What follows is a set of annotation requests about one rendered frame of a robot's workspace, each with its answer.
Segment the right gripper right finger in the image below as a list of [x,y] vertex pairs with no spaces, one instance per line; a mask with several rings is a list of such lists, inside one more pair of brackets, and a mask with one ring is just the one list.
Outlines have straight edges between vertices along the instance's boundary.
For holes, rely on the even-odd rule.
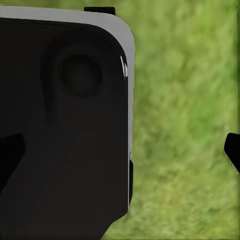
[[240,173],[240,135],[229,133],[227,135],[224,151]]

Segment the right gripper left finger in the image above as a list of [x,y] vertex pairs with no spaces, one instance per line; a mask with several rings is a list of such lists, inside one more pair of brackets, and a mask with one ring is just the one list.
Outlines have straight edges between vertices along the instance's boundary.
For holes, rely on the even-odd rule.
[[26,152],[21,133],[0,138],[0,193]]

